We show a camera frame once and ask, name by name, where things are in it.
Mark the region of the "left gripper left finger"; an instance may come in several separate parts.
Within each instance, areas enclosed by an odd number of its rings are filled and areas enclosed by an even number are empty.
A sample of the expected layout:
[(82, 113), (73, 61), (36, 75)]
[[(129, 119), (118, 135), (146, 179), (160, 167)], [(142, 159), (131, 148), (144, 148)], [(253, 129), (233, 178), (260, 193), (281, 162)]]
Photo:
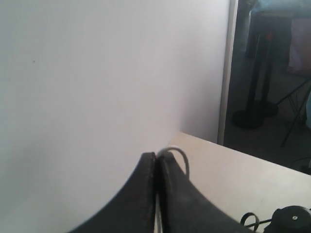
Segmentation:
[(156, 155), (143, 153), (122, 189), (73, 233), (152, 233), (155, 227)]

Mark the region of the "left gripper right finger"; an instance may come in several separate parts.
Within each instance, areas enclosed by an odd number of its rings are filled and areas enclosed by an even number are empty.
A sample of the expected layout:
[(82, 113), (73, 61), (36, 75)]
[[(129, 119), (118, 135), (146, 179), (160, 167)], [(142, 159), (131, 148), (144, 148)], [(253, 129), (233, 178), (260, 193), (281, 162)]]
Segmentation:
[(172, 154), (157, 159), (157, 193), (164, 233), (249, 233), (187, 178)]

